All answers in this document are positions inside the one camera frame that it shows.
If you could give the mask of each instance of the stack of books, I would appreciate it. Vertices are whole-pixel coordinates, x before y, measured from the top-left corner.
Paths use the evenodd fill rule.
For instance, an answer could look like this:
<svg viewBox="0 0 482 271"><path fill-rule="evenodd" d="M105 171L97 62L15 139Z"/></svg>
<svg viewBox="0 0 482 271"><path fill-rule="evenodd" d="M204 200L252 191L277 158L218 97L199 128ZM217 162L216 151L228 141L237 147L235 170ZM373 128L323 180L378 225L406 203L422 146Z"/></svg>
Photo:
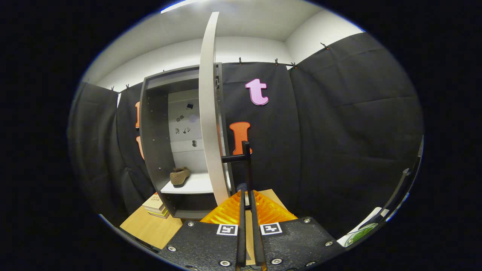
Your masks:
<svg viewBox="0 0 482 271"><path fill-rule="evenodd" d="M142 205L150 215L156 217L167 218L169 213L166 206L162 203L159 195L154 193L146 202Z"/></svg>

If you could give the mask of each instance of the black curtain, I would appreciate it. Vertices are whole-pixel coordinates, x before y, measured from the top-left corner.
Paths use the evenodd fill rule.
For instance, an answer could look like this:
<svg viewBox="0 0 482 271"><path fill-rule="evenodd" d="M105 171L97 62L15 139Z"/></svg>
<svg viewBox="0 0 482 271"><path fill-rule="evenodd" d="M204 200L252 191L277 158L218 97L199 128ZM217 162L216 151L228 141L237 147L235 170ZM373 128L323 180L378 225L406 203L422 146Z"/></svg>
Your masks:
<svg viewBox="0 0 482 271"><path fill-rule="evenodd" d="M285 65L274 63L223 63L223 93L229 150L234 151L234 134L229 126L249 122L248 140L253 149L255 190L273 189L283 204L295 209L300 177L300 134L295 95ZM260 79L267 104L255 105L245 84ZM244 163L232 163L234 183L246 181Z"/></svg>
<svg viewBox="0 0 482 271"><path fill-rule="evenodd" d="M414 165L421 108L403 68L366 33L316 52L290 78L301 134L295 212L338 238L382 207Z"/></svg>
<svg viewBox="0 0 482 271"><path fill-rule="evenodd" d="M128 213L121 185L126 166L115 125L117 98L117 92L81 82L72 102L67 139L84 195L97 214L119 226Z"/></svg>
<svg viewBox="0 0 482 271"><path fill-rule="evenodd" d="M137 210L155 193L136 137L140 136L135 104L141 97L142 83L130 86L120 95L117 110L117 137L126 168L122 178L122 194L129 214Z"/></svg>

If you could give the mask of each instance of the orange gripper pad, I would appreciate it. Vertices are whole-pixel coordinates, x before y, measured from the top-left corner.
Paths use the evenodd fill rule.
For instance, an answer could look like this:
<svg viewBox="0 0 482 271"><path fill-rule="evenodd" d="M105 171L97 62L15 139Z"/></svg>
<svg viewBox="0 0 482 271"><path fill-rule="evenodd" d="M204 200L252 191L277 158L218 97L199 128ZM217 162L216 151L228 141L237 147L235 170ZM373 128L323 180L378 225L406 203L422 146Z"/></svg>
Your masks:
<svg viewBox="0 0 482 271"><path fill-rule="evenodd" d="M208 213L201 222L211 224L240 224L241 191L232 195L221 205Z"/></svg>
<svg viewBox="0 0 482 271"><path fill-rule="evenodd" d="M258 225L298 219L267 196L256 190L253 190L253 192L256 201L256 212L258 214Z"/></svg>
<svg viewBox="0 0 482 271"><path fill-rule="evenodd" d="M248 141L248 128L251 127L249 122L235 122L229 126L234 133L234 151L233 155L242 154L242 142ZM253 149L249 148L249 153L253 153Z"/></svg>

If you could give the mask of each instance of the shoe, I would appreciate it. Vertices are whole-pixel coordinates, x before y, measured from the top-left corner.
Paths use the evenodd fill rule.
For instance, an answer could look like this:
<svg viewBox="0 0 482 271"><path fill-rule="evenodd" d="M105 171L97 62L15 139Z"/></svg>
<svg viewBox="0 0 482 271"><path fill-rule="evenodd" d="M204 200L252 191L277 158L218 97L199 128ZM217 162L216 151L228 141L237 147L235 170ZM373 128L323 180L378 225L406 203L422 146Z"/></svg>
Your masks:
<svg viewBox="0 0 482 271"><path fill-rule="evenodd" d="M186 183L186 179L191 175L191 171L183 166L183 167L175 167L174 172L169 174L171 177L171 183L175 188L183 187Z"/></svg>

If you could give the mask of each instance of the screw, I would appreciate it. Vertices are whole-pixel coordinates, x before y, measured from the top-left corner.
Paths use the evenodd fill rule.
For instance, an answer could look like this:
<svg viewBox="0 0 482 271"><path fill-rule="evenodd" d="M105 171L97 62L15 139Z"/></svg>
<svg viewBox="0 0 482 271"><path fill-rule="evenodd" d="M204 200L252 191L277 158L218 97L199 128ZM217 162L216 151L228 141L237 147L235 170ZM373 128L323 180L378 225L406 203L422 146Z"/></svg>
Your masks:
<svg viewBox="0 0 482 271"><path fill-rule="evenodd" d="M271 261L271 264L280 264L282 261L283 261L282 259L276 258Z"/></svg>
<svg viewBox="0 0 482 271"><path fill-rule="evenodd" d="M230 266L231 265L231 263L229 261L225 261L225 260L220 261L219 264L222 265L222 266Z"/></svg>

